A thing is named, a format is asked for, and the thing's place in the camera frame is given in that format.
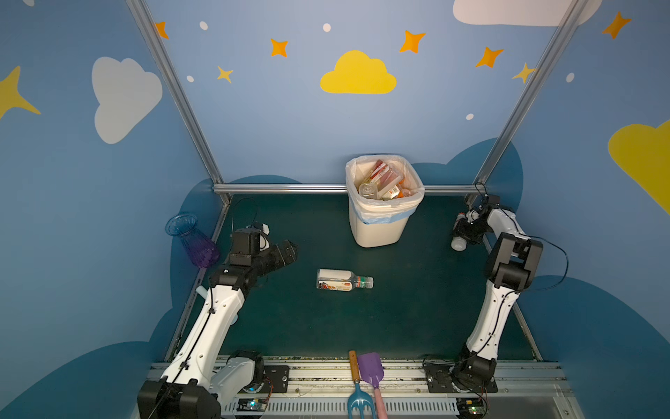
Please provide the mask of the clear bottle white orange label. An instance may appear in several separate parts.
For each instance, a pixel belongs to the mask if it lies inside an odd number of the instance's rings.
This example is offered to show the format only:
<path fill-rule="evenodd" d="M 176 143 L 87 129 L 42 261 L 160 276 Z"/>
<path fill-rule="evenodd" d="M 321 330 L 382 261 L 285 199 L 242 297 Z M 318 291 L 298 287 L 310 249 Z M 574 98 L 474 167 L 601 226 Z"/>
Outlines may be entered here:
<path fill-rule="evenodd" d="M 373 289 L 374 279 L 351 271 L 319 269 L 316 287 L 320 290 L 350 292 L 354 289 Z"/>

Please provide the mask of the white bottle red label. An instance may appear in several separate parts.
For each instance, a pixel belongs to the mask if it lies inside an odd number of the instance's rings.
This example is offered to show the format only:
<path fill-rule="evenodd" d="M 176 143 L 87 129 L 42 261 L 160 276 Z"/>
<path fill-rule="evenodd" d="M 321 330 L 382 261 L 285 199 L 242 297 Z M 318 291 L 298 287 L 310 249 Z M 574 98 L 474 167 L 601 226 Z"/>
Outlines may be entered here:
<path fill-rule="evenodd" d="M 464 237 L 463 229 L 467 228 L 468 220 L 465 213 L 459 213 L 456 217 L 454 228 L 452 230 L 451 248 L 454 251 L 464 251 L 468 246 L 468 241 Z"/>

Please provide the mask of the gold red label tea bottle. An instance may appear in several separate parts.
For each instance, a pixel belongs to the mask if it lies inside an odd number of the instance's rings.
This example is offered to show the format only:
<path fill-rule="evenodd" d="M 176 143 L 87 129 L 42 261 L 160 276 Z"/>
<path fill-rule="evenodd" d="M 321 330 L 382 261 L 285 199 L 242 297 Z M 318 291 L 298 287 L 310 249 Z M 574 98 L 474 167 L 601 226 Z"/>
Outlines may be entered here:
<path fill-rule="evenodd" d="M 378 160 L 368 178 L 377 187 L 377 197 L 381 198 L 397 186 L 404 179 L 404 175 L 390 163 Z"/>

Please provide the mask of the clear square bottle green cap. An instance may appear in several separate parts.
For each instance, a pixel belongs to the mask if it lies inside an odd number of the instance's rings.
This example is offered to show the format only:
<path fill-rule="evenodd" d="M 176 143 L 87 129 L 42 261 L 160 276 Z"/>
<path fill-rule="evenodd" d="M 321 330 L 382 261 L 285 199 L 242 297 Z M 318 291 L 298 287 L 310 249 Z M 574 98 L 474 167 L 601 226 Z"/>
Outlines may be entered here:
<path fill-rule="evenodd" d="M 359 185 L 359 195 L 365 199 L 379 199 L 379 182 L 373 179 L 366 179 Z"/>

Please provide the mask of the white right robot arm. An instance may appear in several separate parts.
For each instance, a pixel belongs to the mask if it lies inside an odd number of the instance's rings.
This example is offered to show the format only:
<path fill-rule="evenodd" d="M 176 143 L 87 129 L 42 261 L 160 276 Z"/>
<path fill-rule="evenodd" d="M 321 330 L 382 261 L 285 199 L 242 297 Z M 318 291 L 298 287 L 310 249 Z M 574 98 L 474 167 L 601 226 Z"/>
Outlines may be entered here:
<path fill-rule="evenodd" d="M 480 244 L 488 233 L 495 235 L 496 242 L 484 267 L 483 305 L 450 371 L 452 385 L 460 392 L 485 389 L 492 382 L 509 313 L 520 294 L 530 288 L 544 249 L 523 231 L 516 214 L 500 204 L 500 197 L 485 193 L 476 207 L 457 216 L 451 248 L 464 251 L 470 244 Z"/>

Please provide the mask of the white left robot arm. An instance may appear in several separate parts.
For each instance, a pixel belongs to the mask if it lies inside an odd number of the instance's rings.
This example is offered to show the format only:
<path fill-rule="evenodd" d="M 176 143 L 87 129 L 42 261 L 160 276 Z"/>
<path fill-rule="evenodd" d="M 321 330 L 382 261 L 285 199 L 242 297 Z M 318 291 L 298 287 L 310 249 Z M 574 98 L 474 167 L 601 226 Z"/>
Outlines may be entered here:
<path fill-rule="evenodd" d="M 294 263 L 298 246 L 289 240 L 261 251 L 232 251 L 210 280 L 195 325 L 158 381 L 146 381 L 137 396 L 141 418 L 219 418 L 245 387 L 263 381 L 262 357 L 241 352 L 214 371 L 223 341 L 260 277 Z"/>

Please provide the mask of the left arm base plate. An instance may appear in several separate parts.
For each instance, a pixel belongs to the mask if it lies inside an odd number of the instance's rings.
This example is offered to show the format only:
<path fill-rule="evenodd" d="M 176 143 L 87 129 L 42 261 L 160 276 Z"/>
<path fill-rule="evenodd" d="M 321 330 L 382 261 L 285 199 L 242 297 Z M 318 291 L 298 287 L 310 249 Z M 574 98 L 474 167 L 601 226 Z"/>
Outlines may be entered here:
<path fill-rule="evenodd" d="M 263 384 L 258 393 L 285 394 L 288 391 L 290 367 L 288 365 L 266 365 L 263 368 Z"/>

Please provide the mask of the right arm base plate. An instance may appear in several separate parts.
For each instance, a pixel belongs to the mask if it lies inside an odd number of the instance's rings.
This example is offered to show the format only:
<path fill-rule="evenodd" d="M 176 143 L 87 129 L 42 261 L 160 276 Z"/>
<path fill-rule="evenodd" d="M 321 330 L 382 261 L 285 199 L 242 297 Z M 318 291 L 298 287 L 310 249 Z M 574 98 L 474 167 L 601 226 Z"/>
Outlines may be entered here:
<path fill-rule="evenodd" d="M 427 363 L 422 367 L 429 392 L 433 393 L 497 393 L 498 386 L 493 376 L 486 377 L 475 372 L 453 372 L 452 364 Z"/>

